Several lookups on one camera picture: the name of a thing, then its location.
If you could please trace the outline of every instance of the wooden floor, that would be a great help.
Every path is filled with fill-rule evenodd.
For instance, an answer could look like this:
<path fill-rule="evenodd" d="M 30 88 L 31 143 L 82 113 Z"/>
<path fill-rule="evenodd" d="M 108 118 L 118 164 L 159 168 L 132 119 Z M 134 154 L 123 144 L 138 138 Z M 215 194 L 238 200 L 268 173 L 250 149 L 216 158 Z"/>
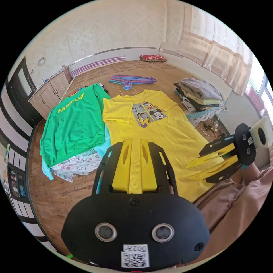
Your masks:
<path fill-rule="evenodd" d="M 154 77 L 157 82 L 154 84 L 133 85 L 130 90 L 123 90 L 122 85 L 109 83 L 109 77 L 113 74 L 127 74 L 136 76 Z M 182 78 L 193 77 L 190 73 L 177 69 L 166 63 L 145 63 L 142 61 L 127 61 L 99 67 L 75 77 L 71 82 L 67 94 L 69 96 L 79 87 L 92 85 L 96 82 L 102 83 L 108 90 L 108 94 L 114 97 L 120 95 L 135 95 L 144 89 L 161 90 L 172 100 L 185 109 L 181 104 L 178 95 L 173 91 L 173 83 L 179 82 Z M 49 180 L 41 168 L 42 157 L 40 156 L 40 139 L 44 130 L 45 120 L 41 121 L 36 128 L 31 144 L 29 157 L 29 187 L 31 199 L 37 217 L 52 240 L 55 247 L 64 255 L 69 250 L 61 239 L 61 230 L 65 218 L 70 209 L 83 198 L 91 195 L 92 186 L 96 171 L 87 176 L 76 176 L 73 183 L 65 181 L 55 175 L 54 180 Z M 206 136 L 198 126 L 196 129 L 208 141 L 214 140 L 214 136 Z"/>

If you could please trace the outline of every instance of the stack of folded clothes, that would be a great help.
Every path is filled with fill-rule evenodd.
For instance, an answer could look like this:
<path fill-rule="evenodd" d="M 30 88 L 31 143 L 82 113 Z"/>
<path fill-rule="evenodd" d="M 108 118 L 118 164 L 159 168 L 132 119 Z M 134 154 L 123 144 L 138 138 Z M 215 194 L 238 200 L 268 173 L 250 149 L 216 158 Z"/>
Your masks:
<path fill-rule="evenodd" d="M 152 62 L 164 63 L 167 61 L 163 56 L 161 56 L 159 54 L 157 54 L 157 55 L 140 55 L 139 59 L 144 62 L 150 62 L 150 63 L 152 63 Z"/>
<path fill-rule="evenodd" d="M 176 87 L 174 91 L 180 96 L 190 113 L 219 107 L 225 100 L 221 93 L 205 80 L 186 78 L 174 83 L 174 86 Z"/>

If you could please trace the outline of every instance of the window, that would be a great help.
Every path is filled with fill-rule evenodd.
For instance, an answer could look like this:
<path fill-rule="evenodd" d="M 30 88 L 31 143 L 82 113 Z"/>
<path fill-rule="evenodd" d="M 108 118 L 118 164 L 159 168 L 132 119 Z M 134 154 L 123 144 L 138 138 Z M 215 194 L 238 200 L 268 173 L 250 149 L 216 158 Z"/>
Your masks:
<path fill-rule="evenodd" d="M 255 55 L 252 54 L 252 67 L 248 82 L 249 87 L 252 86 L 256 92 L 259 92 L 262 86 L 263 78 L 264 70 Z"/>
<path fill-rule="evenodd" d="M 263 100 L 264 107 L 270 116 L 271 122 L 273 123 L 273 91 L 262 66 L 254 54 L 247 88 L 249 87 L 253 87 L 253 89 L 258 93 L 259 97 Z"/>

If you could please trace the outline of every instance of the qr code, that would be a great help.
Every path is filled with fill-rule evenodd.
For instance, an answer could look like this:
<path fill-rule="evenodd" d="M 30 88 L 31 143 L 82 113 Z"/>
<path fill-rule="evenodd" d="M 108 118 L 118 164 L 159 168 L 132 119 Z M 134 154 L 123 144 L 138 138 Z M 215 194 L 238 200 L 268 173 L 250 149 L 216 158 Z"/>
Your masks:
<path fill-rule="evenodd" d="M 121 267 L 149 267 L 149 252 L 121 252 Z"/>

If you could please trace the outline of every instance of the circular sensor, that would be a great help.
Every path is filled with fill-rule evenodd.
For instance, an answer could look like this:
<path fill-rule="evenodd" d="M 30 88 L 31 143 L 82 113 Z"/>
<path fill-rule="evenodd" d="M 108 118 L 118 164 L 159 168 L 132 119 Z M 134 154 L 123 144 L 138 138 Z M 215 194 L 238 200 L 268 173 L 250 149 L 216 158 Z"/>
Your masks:
<path fill-rule="evenodd" d="M 95 228 L 95 235 L 103 242 L 112 242 L 117 237 L 117 231 L 109 223 L 100 223 Z"/>
<path fill-rule="evenodd" d="M 156 242 L 168 242 L 174 236 L 174 229 L 169 224 L 156 225 L 152 230 L 152 237 Z"/>

